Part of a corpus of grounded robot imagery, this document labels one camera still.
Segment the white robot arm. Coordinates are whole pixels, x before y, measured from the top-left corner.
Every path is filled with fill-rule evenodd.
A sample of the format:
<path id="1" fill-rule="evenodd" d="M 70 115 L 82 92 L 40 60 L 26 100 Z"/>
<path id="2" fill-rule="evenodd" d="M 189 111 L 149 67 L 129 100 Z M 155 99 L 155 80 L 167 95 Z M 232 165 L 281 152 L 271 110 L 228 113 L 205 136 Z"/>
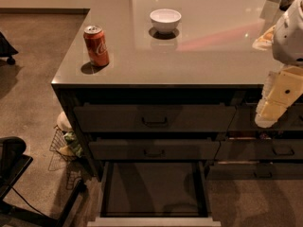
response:
<path id="1" fill-rule="evenodd" d="M 303 95 L 303 0 L 294 0 L 253 47 L 272 49 L 273 58 L 283 64 L 279 72 L 269 73 L 256 108 L 255 123 L 270 128 Z"/>

